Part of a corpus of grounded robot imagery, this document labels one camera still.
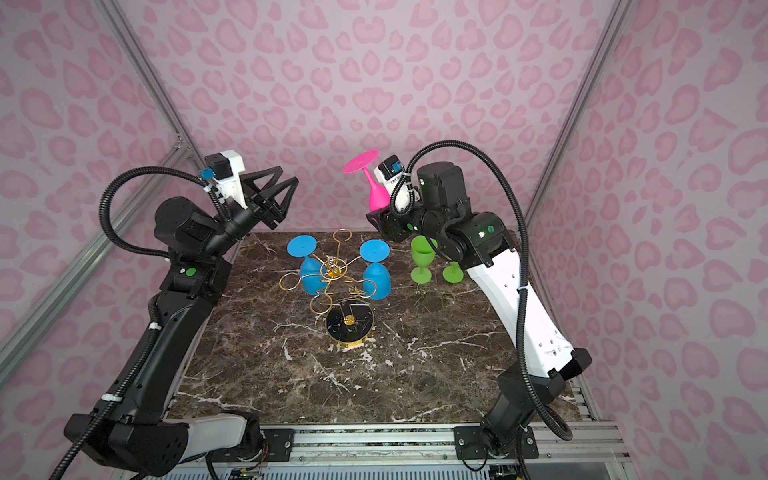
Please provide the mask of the pink wine glass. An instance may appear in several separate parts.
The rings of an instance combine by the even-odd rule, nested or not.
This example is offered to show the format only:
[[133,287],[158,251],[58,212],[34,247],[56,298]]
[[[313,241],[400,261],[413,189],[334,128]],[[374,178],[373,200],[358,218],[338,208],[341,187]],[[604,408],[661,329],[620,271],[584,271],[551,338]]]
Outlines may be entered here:
[[390,203],[390,194],[386,188],[374,180],[368,166],[379,158],[378,150],[369,150],[364,152],[352,160],[350,160],[342,169],[346,175],[353,174],[355,172],[362,171],[365,175],[369,185],[369,211],[377,211],[385,208]]

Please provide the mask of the green wine glass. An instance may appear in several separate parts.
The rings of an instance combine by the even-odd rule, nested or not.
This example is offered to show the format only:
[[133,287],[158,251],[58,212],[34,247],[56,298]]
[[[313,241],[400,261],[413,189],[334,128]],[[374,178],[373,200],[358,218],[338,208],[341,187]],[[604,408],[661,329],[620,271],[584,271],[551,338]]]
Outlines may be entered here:
[[464,271],[458,262],[450,261],[442,271],[443,279],[450,284],[458,284],[464,280]]
[[430,265],[435,260],[436,252],[427,237],[419,235],[412,240],[411,256],[416,265],[411,271],[411,279],[419,285],[428,283],[432,278]]

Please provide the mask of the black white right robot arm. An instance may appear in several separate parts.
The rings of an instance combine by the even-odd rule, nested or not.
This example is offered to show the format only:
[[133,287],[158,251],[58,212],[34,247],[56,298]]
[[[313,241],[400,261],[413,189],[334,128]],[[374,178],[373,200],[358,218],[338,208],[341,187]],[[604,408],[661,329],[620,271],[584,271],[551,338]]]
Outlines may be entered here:
[[437,162],[417,172],[421,198],[398,216],[389,206],[367,215],[387,241],[403,242],[414,234],[457,263],[480,287],[513,341],[515,363],[499,375],[500,394],[474,430],[456,432],[461,459],[521,454],[533,442],[528,424],[541,405],[551,403],[568,380],[582,374],[592,358],[574,347],[553,323],[524,273],[521,247],[494,213],[475,213],[462,170]]

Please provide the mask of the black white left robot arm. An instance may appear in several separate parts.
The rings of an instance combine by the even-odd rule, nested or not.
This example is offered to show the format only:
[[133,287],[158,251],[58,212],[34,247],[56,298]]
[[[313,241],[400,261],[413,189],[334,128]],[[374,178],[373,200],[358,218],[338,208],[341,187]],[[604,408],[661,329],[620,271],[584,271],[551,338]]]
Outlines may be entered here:
[[[241,176],[243,204],[220,197],[210,173],[195,176],[168,167],[134,168],[107,186],[98,209],[106,237],[125,251],[164,258],[169,270],[148,302],[149,321],[128,363],[90,413],[74,414],[67,422],[64,435],[72,445],[52,478],[63,478],[80,452],[99,465],[142,478],[164,476],[180,463],[215,452],[244,459],[262,455],[265,440],[253,413],[231,410],[180,421],[166,414],[193,343],[226,288],[232,270],[227,252],[258,224],[275,229],[287,216],[299,180],[282,180],[282,173],[272,167]],[[123,185],[147,175],[178,177],[202,187],[216,215],[186,197],[172,197],[155,213],[154,235],[167,248],[128,243],[113,228],[111,204]]]

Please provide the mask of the blue wine glass rear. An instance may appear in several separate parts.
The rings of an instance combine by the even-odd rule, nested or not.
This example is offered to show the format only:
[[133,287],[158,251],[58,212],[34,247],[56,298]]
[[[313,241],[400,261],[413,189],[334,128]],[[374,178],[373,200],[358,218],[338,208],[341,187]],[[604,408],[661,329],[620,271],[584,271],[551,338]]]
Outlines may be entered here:
[[391,293],[391,275],[382,264],[389,254],[390,247],[382,240],[369,240],[360,247],[360,256],[368,263],[362,286],[365,295],[371,300],[383,300]]

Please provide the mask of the blue wine glass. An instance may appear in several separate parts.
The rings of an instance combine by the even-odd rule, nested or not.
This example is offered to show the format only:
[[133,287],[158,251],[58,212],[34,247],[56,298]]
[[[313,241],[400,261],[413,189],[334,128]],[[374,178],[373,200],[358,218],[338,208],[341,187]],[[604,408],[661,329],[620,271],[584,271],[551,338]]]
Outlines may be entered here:
[[382,264],[389,254],[390,247],[382,240],[369,240],[360,247],[360,256],[368,263],[362,286],[365,295],[371,300],[383,300],[391,293],[391,275]]
[[317,240],[310,235],[297,236],[287,245],[290,256],[303,260],[299,269],[299,282],[310,296],[315,296],[326,288],[321,274],[322,262],[312,256],[316,249]]

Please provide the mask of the blue wine glass front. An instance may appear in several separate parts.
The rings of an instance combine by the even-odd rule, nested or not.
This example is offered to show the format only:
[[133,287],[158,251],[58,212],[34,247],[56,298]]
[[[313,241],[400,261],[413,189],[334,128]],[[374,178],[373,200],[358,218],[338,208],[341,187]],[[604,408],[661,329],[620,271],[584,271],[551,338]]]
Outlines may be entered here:
[[312,256],[316,249],[317,240],[310,235],[297,236],[287,245],[290,256],[303,260],[299,269],[299,282],[310,296],[315,296],[326,288],[321,274],[322,262]]

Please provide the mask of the aluminium frame rail left wall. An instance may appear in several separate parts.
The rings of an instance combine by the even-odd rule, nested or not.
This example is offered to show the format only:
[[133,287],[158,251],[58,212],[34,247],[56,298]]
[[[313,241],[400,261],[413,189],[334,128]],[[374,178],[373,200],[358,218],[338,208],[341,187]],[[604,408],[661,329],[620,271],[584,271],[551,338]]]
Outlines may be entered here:
[[[161,192],[165,181],[152,177],[144,181],[113,215],[117,233],[130,230],[142,211]],[[70,304],[95,271],[111,253],[114,245],[102,233],[85,245],[55,282],[21,318],[20,325],[1,345],[1,383],[7,384],[15,372],[52,328],[61,312]]]

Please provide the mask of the aluminium frame corner post left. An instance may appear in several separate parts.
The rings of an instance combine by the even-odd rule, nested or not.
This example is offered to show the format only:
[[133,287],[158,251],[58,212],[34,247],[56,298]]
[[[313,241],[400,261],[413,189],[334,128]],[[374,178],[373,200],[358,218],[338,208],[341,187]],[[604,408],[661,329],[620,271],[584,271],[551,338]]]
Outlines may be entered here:
[[166,121],[175,137],[175,150],[171,156],[189,160],[199,171],[207,167],[204,155],[192,139],[181,114],[152,65],[138,34],[130,24],[118,1],[93,1],[106,25],[110,28],[123,53],[127,56],[139,80],[146,88],[161,117]]

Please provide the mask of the aluminium frame corner post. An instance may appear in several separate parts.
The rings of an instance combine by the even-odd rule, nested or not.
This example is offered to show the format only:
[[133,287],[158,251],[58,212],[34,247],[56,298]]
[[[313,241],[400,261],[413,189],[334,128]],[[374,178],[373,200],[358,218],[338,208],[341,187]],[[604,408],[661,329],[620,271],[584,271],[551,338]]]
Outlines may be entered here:
[[612,5],[602,33],[598,37],[596,48],[577,84],[577,89],[570,102],[563,124],[558,131],[553,147],[544,164],[542,175],[533,191],[533,196],[525,213],[526,225],[529,230],[532,230],[533,221],[544,202],[547,190],[565,157],[567,147],[578,132],[579,124],[584,113],[587,111],[590,99],[600,83],[601,77],[617,48],[624,30],[631,22],[636,6],[637,1],[635,0],[619,0],[615,1]]
[[207,167],[204,155],[192,139],[181,114],[152,65],[138,34],[130,24],[118,1],[93,1],[106,25],[110,28],[123,53],[127,56],[139,80],[146,88],[161,117],[166,121],[175,137],[175,150],[171,156],[189,160],[199,171]]

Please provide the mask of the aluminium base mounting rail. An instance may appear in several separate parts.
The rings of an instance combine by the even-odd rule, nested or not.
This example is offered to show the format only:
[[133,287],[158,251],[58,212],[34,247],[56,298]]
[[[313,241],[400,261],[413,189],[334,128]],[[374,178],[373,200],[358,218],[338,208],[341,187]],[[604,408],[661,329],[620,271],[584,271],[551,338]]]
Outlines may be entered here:
[[[636,479],[618,428],[582,422],[563,441],[541,423],[524,433],[523,464],[534,479]],[[265,459],[217,454],[175,467],[170,479],[513,479],[518,453],[491,454],[478,425],[267,425]]]

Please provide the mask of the aluminium frame corner post right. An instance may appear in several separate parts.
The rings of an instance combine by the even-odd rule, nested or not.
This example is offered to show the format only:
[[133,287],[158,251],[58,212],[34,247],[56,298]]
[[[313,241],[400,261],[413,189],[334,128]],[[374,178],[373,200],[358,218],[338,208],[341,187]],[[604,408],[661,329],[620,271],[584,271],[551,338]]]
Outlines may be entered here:
[[533,196],[525,213],[526,225],[529,230],[532,230],[533,221],[544,202],[547,190],[565,157],[567,147],[578,132],[579,124],[584,113],[587,111],[590,99],[600,83],[601,77],[617,48],[624,30],[631,22],[636,6],[637,1],[635,0],[619,0],[615,1],[612,5],[602,33],[598,37],[596,48],[577,84],[577,89],[570,102],[563,124],[558,131],[553,147],[544,164],[542,175],[533,191]]

